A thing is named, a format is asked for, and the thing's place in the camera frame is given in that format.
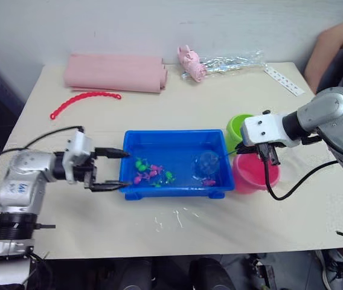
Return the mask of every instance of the person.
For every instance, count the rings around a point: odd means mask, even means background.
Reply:
[[[316,41],[312,55],[304,71],[304,77],[316,94],[321,80],[337,53],[343,48],[343,23],[323,31]],[[343,64],[332,78],[331,86],[343,86]],[[327,278],[332,290],[343,289],[343,249],[333,249],[326,255]]]

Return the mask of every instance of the silver robotic arm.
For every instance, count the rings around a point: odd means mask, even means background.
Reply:
[[[265,113],[243,122],[243,142],[236,147],[237,153],[258,153],[263,162],[278,165],[276,147],[323,140],[343,168],[343,88],[325,89],[289,115]]]
[[[95,148],[91,152],[91,140],[79,130],[68,140],[64,152],[25,149],[11,159],[0,188],[0,285],[22,285],[27,281],[33,256],[33,231],[55,227],[37,223],[46,183],[80,181],[93,192],[129,185],[121,181],[95,183],[94,160],[98,156],[124,158],[129,154],[114,148]]]

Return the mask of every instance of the pink towel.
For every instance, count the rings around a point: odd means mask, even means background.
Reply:
[[[160,57],[72,54],[64,72],[66,86],[76,89],[161,92],[167,70]]]

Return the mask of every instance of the blue plastic tray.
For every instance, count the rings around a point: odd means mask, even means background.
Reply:
[[[162,165],[165,171],[172,172],[176,178],[171,184],[161,187],[142,180],[122,188],[127,200],[158,196],[208,196],[224,198],[225,191],[234,189],[229,158],[221,130],[171,130],[171,131],[127,131],[123,150],[131,156],[121,160],[120,180],[131,181],[137,176],[137,158],[146,159],[149,164]],[[212,179],[214,186],[204,186],[202,180],[195,178],[194,160],[203,152],[215,152],[219,158],[219,170]]]

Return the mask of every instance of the pink cup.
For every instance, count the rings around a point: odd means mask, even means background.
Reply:
[[[264,164],[257,154],[239,154],[233,159],[233,177],[238,193],[250,194],[256,190],[267,190]],[[269,182],[275,186],[280,178],[279,166],[269,165]]]

